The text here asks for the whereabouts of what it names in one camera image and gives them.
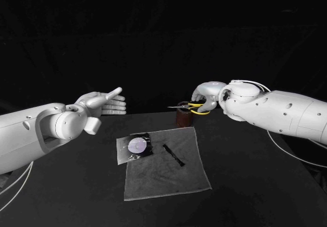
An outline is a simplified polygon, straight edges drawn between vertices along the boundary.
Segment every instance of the brown cup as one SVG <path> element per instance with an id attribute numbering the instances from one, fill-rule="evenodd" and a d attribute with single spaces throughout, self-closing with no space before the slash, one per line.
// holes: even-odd
<path id="1" fill-rule="evenodd" d="M 187 105 L 187 103 L 189 102 L 183 101 L 177 104 L 177 106 Z M 184 128 L 184 127 L 191 126 L 191 124 L 193 124 L 193 112 L 189 109 L 177 108 L 176 124 L 177 124 L 178 128 Z"/>

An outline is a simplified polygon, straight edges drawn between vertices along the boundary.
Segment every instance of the dark backdrop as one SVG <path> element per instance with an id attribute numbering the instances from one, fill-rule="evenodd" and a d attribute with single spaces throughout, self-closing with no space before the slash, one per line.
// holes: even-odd
<path id="1" fill-rule="evenodd" d="M 171 111 L 232 79 L 327 101 L 323 4 L 105 2 L 0 1 L 0 114 L 117 87 L 128 114 Z M 285 140 L 327 165 L 325 150 Z"/>

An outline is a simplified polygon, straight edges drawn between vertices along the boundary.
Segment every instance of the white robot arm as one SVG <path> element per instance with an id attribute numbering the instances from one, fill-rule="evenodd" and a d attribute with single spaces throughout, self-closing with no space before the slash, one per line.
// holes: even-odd
<path id="1" fill-rule="evenodd" d="M 232 80 L 226 85 L 212 81 L 200 84 L 191 100 L 204 96 L 199 112 L 213 110 L 216 102 L 223 113 L 236 121 L 284 135 L 311 139 L 327 144 L 327 103 L 299 94 L 259 90 L 265 87 L 252 81 Z"/>
<path id="2" fill-rule="evenodd" d="M 102 114 L 125 114 L 118 87 L 91 92 L 75 104 L 52 103 L 0 116 L 0 174 L 13 171 L 73 140 L 82 130 L 95 135 Z"/>

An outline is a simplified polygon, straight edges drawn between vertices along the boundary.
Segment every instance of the plastic bag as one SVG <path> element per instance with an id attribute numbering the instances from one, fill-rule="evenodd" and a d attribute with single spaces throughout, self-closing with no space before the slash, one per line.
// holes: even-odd
<path id="1" fill-rule="evenodd" d="M 153 146 L 148 133 L 134 134 L 117 139 L 118 165 L 153 155 Z"/>

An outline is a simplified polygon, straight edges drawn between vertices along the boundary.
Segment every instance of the gray towel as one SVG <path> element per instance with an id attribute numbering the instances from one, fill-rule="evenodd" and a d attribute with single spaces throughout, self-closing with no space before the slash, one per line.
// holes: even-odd
<path id="1" fill-rule="evenodd" d="M 153 155 L 128 162 L 124 201 L 202 192 L 212 189 L 204 173 L 193 127 L 148 132 Z M 184 163 L 174 160 L 171 152 Z"/>

